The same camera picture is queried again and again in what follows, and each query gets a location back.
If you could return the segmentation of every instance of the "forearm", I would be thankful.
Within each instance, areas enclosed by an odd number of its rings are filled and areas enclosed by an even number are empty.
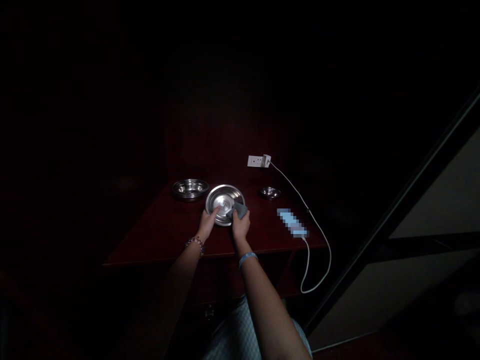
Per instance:
[[[238,255],[252,251],[246,239],[235,241]],[[254,257],[240,268],[263,359],[310,359],[277,291]]]
[[[121,359],[163,359],[189,294],[200,257],[191,243],[173,263],[116,352]]]

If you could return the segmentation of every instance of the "metal bowl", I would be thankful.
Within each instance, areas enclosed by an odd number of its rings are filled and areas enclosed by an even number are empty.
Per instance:
[[[185,179],[171,186],[171,193],[175,199],[186,203],[200,200],[209,189],[209,184],[203,180]]]
[[[281,197],[282,193],[280,192],[280,190],[277,190],[270,186],[266,186],[258,190],[258,195],[260,195],[261,198],[273,201]]]
[[[205,210],[210,215],[217,206],[220,206],[215,217],[215,224],[230,226],[232,219],[227,216],[227,213],[234,207],[235,202],[246,205],[240,190],[232,185],[219,185],[214,187],[206,197]]]

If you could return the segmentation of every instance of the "beaded bracelet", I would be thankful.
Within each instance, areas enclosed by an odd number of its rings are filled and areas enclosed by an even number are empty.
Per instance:
[[[202,240],[200,240],[200,238],[198,236],[191,237],[185,243],[185,246],[183,247],[183,249],[185,250],[187,248],[187,246],[190,245],[190,243],[197,243],[198,245],[200,245],[200,259],[201,259],[202,256],[204,255],[204,251],[205,251],[204,243],[202,242]]]

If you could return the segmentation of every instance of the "wooden table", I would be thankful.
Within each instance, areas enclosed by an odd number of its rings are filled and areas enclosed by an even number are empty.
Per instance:
[[[211,189],[215,186],[217,184],[210,184]],[[306,226],[310,250],[327,246],[320,230],[293,190],[282,191],[281,198],[267,201],[257,194],[260,186],[236,184],[236,187],[243,193],[250,210],[247,240],[259,255],[265,272],[281,296],[300,293],[301,279],[290,271],[290,264],[298,250],[306,251],[306,245],[302,239],[291,236],[277,215],[277,209],[291,209]],[[170,193],[170,185],[166,186],[103,266],[113,268],[160,263],[165,264],[167,269],[180,255],[188,238],[195,235],[204,206],[205,198],[192,203],[175,200]],[[216,225],[213,228],[192,284],[191,305],[236,298],[244,292],[231,232],[231,226]]]

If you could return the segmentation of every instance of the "tabletop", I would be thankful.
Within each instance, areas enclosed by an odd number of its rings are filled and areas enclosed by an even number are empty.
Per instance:
[[[206,196],[197,202],[181,202],[174,199],[167,185],[140,217],[123,241],[116,247],[104,267],[143,263],[173,262],[182,252],[185,242],[197,232],[200,215],[205,207]],[[298,195],[282,190],[282,196],[268,201],[258,196],[260,186],[235,184],[245,198],[250,210],[250,229],[247,240],[257,254],[305,249],[301,238],[294,238],[277,215],[277,209],[291,209],[306,226],[306,238],[311,249],[327,246],[322,233]],[[203,258],[232,257],[235,249],[231,226],[215,225],[205,242]]]

